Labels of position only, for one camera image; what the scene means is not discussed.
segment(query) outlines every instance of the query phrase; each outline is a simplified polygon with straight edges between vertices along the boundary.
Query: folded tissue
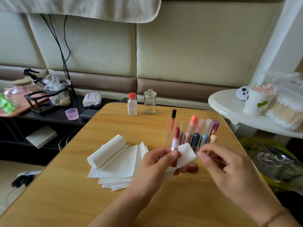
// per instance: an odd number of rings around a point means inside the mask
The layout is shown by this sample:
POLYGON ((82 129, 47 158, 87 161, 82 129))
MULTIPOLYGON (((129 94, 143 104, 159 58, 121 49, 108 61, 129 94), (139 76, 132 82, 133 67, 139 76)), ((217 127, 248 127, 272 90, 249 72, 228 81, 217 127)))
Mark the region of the folded tissue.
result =
MULTIPOLYGON (((126 188, 138 172, 143 156, 147 152, 147 146, 143 142, 140 145, 129 146, 121 135, 117 135, 87 158, 92 167, 88 178, 99 178, 98 184, 102 184, 102 188, 111 188, 112 191, 126 188)), ((180 145, 179 152, 182 153, 182 157, 178 159, 177 167, 170 166, 166 170, 165 181, 173 176, 177 168, 196 159, 188 143, 180 145)))

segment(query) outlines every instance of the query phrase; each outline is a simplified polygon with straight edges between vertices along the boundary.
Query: roll of tissue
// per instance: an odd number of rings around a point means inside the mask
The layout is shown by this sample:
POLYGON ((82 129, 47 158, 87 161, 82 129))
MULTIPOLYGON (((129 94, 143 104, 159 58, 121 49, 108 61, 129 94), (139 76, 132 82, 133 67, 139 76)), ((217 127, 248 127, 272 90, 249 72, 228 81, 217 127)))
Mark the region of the roll of tissue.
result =
POLYGON ((105 163, 110 157, 112 157, 120 149, 124 148, 126 145, 125 139, 121 135, 116 135, 109 142, 104 144, 96 152, 87 158, 87 161, 92 166, 92 168, 99 168, 103 163, 105 163))

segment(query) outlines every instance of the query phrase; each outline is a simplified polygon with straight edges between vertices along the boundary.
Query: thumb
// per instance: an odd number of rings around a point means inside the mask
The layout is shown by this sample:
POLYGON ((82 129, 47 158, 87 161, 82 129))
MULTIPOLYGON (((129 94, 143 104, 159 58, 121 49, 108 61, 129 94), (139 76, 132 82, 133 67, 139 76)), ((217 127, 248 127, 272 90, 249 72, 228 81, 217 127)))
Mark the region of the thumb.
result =
POLYGON ((161 170, 166 171, 166 169, 178 158, 178 152, 172 151, 169 154, 165 155, 161 161, 158 161, 157 164, 161 170))
POLYGON ((214 182, 218 185, 225 176, 225 173, 217 166, 217 164, 211 159, 207 153, 199 151, 197 156, 210 173, 211 177, 213 178, 214 182))

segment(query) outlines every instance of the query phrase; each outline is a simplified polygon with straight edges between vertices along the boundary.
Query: floor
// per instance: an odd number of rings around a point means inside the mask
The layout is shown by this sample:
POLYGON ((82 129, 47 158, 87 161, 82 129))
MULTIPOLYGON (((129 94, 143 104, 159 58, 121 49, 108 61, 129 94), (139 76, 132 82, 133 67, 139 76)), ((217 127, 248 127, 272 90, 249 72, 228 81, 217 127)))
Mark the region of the floor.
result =
MULTIPOLYGON (((0 160, 0 216, 6 210, 6 196, 12 189, 11 183, 21 172, 43 170, 42 166, 35 166, 23 163, 15 163, 0 160)), ((15 189, 8 198, 9 205, 25 190, 25 186, 15 189)))

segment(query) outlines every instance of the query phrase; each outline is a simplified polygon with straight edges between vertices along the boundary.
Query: beige cloth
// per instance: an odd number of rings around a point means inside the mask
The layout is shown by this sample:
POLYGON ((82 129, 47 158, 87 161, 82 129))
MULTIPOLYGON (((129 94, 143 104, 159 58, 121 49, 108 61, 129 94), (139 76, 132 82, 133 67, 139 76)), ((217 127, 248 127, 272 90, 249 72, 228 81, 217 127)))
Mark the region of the beige cloth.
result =
POLYGON ((0 0, 0 11, 146 23, 157 16, 160 5, 161 0, 0 0))

